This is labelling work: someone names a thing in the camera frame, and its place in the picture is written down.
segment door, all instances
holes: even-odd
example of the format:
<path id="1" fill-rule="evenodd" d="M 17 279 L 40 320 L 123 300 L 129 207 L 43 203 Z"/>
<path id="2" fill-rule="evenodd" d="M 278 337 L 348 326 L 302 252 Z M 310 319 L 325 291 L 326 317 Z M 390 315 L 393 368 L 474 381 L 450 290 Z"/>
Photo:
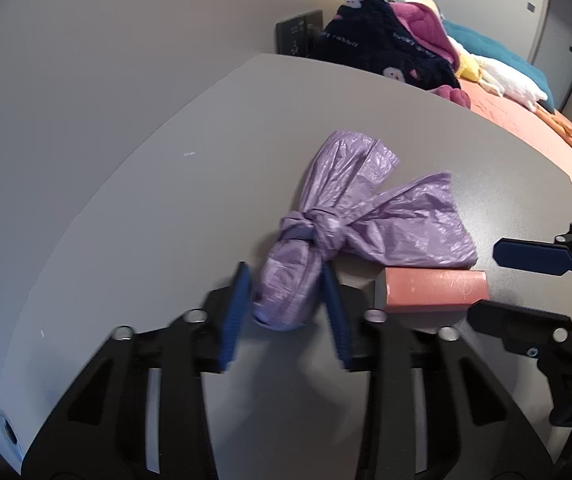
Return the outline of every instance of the door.
<path id="1" fill-rule="evenodd" d="M 572 0 L 549 0 L 533 65 L 546 75 L 555 106 L 561 110 L 572 90 Z"/>

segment pink blanket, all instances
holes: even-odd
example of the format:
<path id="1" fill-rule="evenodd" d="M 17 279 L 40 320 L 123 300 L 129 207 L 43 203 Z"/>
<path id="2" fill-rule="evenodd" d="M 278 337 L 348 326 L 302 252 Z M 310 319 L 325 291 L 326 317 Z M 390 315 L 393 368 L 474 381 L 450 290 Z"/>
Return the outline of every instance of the pink blanket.
<path id="1" fill-rule="evenodd" d="M 390 2 L 397 19 L 424 48 L 434 52 L 452 65 L 457 72 L 460 56 L 452 46 L 440 19 L 424 4 Z"/>
<path id="2" fill-rule="evenodd" d="M 544 121 L 515 101 L 486 93 L 477 83 L 460 79 L 460 85 L 470 96 L 471 110 L 530 144 L 572 182 L 572 148 Z"/>

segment screw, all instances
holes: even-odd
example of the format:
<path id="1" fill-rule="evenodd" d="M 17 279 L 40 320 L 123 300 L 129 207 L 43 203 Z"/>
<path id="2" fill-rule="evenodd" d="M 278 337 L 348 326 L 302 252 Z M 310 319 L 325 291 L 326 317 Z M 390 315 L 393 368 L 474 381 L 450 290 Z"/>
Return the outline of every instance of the screw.
<path id="1" fill-rule="evenodd" d="M 12 429 L 12 425 L 3 412 L 0 412 L 0 427 L 3 431 L 3 435 L 6 438 L 6 441 L 11 446 L 13 452 L 18 457 L 19 460 L 23 460 L 23 450 L 21 449 L 21 443 L 17 439 L 17 435 L 14 433 Z"/>
<path id="2" fill-rule="evenodd" d="M 128 339 L 132 339 L 133 335 L 134 330 L 132 330 L 132 327 L 118 326 L 115 330 L 112 331 L 111 337 L 117 341 L 126 341 Z"/>
<path id="3" fill-rule="evenodd" d="M 195 308 L 183 314 L 186 323 L 203 323 L 208 319 L 208 313 L 205 310 Z"/>
<path id="4" fill-rule="evenodd" d="M 451 326 L 442 326 L 437 334 L 444 341 L 456 341 L 460 338 L 460 332 Z"/>
<path id="5" fill-rule="evenodd" d="M 388 314 L 383 310 L 377 308 L 371 308 L 364 312 L 364 319 L 370 321 L 371 323 L 383 323 L 388 319 Z"/>
<path id="6" fill-rule="evenodd" d="M 563 343 L 568 338 L 568 330 L 559 327 L 553 330 L 553 339 L 558 343 Z"/>

